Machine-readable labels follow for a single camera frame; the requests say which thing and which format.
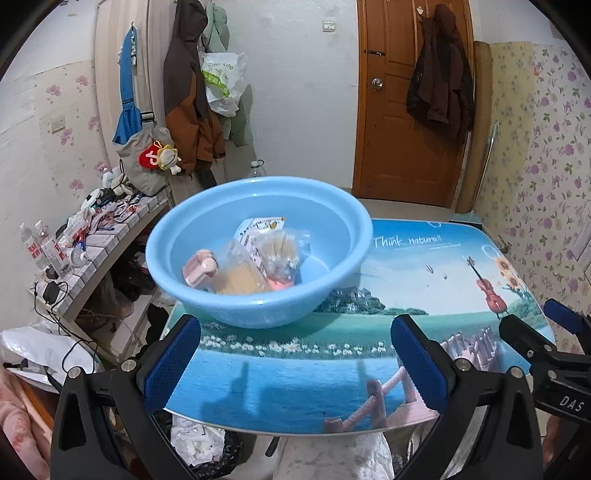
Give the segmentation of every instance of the brown jacket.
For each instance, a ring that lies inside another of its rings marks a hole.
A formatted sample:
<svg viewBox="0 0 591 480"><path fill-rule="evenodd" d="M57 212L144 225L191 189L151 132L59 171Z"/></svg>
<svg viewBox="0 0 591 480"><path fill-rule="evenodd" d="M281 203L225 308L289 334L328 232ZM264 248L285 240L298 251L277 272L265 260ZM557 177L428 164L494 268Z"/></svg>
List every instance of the brown jacket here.
<svg viewBox="0 0 591 480"><path fill-rule="evenodd" d="M463 142L474 120L473 82L456 16L437 5L423 18L424 45L407 96L407 110L416 120Z"/></svg>
<svg viewBox="0 0 591 480"><path fill-rule="evenodd" d="M164 110L179 166L188 174L209 169L214 160L226 156L222 127L207 104L197 51L206 26L207 15L199 0L178 0L164 60Z"/></svg>

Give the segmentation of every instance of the red heart plush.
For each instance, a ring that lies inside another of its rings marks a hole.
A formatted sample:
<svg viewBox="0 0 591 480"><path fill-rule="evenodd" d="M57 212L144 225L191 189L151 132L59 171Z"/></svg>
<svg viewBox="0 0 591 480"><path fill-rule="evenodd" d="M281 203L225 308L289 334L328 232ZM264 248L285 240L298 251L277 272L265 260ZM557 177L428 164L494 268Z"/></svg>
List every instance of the red heart plush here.
<svg viewBox="0 0 591 480"><path fill-rule="evenodd" d="M158 153L158 150L161 148L162 144L156 140L156 142L152 143L148 148L139 154L139 164L142 165L143 168L158 168L156 153Z"/></svg>

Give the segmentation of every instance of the plastic bag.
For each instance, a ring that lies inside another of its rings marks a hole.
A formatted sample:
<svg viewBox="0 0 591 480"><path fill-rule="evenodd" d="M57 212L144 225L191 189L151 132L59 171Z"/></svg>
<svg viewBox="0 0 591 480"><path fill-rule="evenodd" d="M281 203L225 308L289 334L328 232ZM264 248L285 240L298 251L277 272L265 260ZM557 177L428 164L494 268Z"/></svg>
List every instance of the plastic bag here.
<svg viewBox="0 0 591 480"><path fill-rule="evenodd" d="M271 230L256 236L253 242L265 267L269 287L272 290L292 287L302 260L310 255L310 233Z"/></svg>
<svg viewBox="0 0 591 480"><path fill-rule="evenodd" d="M185 283L225 295L252 295L269 287L248 251L231 240L219 252L197 251L183 267Z"/></svg>
<svg viewBox="0 0 591 480"><path fill-rule="evenodd" d="M233 117L246 86L246 55L230 52L206 53L201 67L207 102L212 111Z"/></svg>
<svg viewBox="0 0 591 480"><path fill-rule="evenodd" d="M82 367L88 374L100 367L98 360L95 364L94 354L81 343L74 346L76 339L54 335L42 325L4 330L0 333L0 342L4 348L21 358L49 367L51 376L61 384L66 380L66 372L72 367Z"/></svg>

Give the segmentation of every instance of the wall socket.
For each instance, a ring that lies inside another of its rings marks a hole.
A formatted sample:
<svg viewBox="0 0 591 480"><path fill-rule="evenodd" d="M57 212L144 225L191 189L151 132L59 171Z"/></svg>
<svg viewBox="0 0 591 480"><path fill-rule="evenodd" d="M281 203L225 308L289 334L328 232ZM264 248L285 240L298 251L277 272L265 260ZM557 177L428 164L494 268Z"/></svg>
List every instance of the wall socket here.
<svg viewBox="0 0 591 480"><path fill-rule="evenodd" d="M51 133L56 134L66 127L66 117L64 115L52 116L51 120Z"/></svg>

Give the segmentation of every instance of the stuffed toy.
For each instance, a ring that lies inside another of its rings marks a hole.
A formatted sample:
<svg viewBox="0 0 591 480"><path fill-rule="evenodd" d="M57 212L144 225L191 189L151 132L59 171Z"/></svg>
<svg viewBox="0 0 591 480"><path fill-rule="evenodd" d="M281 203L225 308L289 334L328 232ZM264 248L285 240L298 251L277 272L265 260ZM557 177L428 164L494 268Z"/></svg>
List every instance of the stuffed toy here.
<svg viewBox="0 0 591 480"><path fill-rule="evenodd" d="M181 173L182 169L177 165L180 162L178 150L171 145L165 145L156 153L158 157L158 166L161 170L170 170L170 173L176 175Z"/></svg>
<svg viewBox="0 0 591 480"><path fill-rule="evenodd" d="M139 154L139 164L143 168L153 170L158 168L158 150L163 147L158 140L154 141L148 148Z"/></svg>
<svg viewBox="0 0 591 480"><path fill-rule="evenodd" d="M134 191L129 188L128 185L125 184L127 182L127 175L122 173L121 175L117 175L116 177L111 180L111 190L113 193L118 197L122 195L133 195Z"/></svg>

